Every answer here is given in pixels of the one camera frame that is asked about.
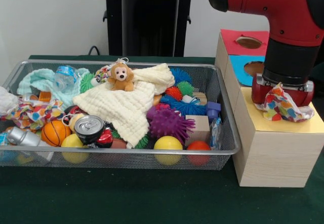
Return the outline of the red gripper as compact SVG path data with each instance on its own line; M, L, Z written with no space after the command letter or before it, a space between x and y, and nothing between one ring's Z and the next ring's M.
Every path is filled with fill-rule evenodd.
M265 101L266 94L275 87L275 83L263 78L261 73L257 73L253 77L252 83L252 101L256 104L262 104ZM301 86L285 85L282 86L283 90L288 93L296 106L308 106L313 99L314 83L308 81Z

